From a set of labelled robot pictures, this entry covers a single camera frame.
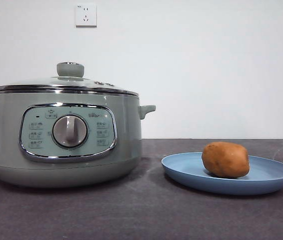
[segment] pot lid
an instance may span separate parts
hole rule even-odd
[[[84,66],[76,62],[61,62],[57,64],[58,76],[15,82],[0,86],[0,92],[12,91],[85,91],[103,92],[138,96],[138,93],[125,90],[111,83],[94,81],[84,76]]]

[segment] blue plate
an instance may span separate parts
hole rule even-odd
[[[175,181],[211,193],[259,195],[283,188],[283,163],[258,156],[249,156],[249,173],[239,178],[213,176],[205,169],[201,152],[166,156],[161,164]]]

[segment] wall outlet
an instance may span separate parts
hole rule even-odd
[[[95,3],[77,4],[75,7],[76,27],[97,27],[97,6]]]

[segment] dark gray countertop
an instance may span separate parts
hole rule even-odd
[[[0,240],[283,240],[283,189],[219,195],[165,175],[161,159],[201,152],[209,139],[144,139],[127,176],[92,186],[35,189],[0,181]],[[283,140],[227,140],[283,162]]]

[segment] potato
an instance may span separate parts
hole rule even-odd
[[[209,143],[201,159],[209,172],[221,178],[239,178],[250,171],[247,149],[240,144],[223,141]]]

